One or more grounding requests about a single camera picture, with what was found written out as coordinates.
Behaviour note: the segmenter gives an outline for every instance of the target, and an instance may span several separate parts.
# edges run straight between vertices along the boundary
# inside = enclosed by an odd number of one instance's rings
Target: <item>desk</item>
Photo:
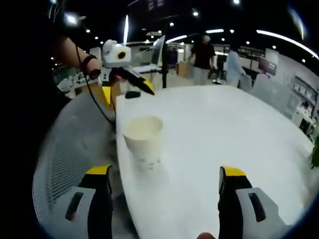
[[[161,165],[141,174],[123,128],[152,114],[164,122]],[[219,233],[219,167],[239,167],[279,206],[286,224],[304,205],[300,165],[309,139],[259,99],[229,86],[168,88],[155,96],[117,97],[117,148],[128,207],[141,239],[196,239]]]

